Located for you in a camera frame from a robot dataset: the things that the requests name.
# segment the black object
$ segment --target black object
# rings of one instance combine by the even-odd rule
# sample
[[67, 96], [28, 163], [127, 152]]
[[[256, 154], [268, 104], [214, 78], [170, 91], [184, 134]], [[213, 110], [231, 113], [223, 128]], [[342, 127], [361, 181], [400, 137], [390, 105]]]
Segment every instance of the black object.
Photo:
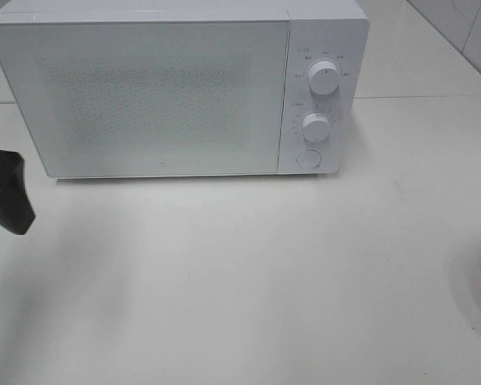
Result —
[[17, 152], [0, 150], [0, 225], [19, 235], [26, 233], [35, 218], [25, 191], [24, 165]]

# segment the microwave door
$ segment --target microwave door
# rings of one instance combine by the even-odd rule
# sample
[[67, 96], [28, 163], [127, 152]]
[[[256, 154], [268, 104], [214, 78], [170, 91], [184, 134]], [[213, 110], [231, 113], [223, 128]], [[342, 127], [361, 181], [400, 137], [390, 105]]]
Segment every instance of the microwave door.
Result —
[[288, 21], [0, 26], [58, 178], [277, 173]]

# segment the white knob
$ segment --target white knob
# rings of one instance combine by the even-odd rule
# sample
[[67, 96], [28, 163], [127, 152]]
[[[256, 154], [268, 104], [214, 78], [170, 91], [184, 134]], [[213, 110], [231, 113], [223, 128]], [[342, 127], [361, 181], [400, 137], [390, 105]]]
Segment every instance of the white knob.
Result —
[[330, 60], [322, 60], [315, 63], [308, 70], [310, 88], [318, 95], [328, 95], [338, 87], [340, 69], [337, 64]]
[[331, 123], [324, 114], [310, 114], [301, 122], [301, 132], [306, 140], [317, 143], [325, 140], [329, 135]]

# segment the tile grout line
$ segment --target tile grout line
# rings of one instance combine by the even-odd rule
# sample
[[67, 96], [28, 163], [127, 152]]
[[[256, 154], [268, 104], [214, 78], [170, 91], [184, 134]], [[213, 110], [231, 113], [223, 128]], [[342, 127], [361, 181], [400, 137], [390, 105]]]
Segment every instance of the tile grout line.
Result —
[[355, 96], [354, 99], [417, 99], [417, 98], [480, 98], [481, 95], [401, 95], [401, 96]]
[[462, 54], [464, 58], [465, 58], [465, 55], [463, 54], [463, 52], [465, 51], [465, 47], [467, 46], [468, 39], [471, 37], [472, 29], [474, 28], [475, 21], [478, 19], [479, 12], [481, 12], [481, 3], [479, 4], [478, 11], [475, 13], [475, 17], [474, 17], [474, 21], [472, 22], [471, 29], [468, 31], [467, 38], [465, 38], [465, 43], [463, 44], [463, 47], [460, 51], [460, 54]]

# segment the white microwave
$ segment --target white microwave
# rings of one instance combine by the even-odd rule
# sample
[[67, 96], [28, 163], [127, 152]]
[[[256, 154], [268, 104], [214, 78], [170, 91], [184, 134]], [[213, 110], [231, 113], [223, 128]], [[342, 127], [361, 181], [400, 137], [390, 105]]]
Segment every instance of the white microwave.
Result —
[[49, 176], [329, 173], [368, 30], [352, 0], [12, 0], [0, 63]]

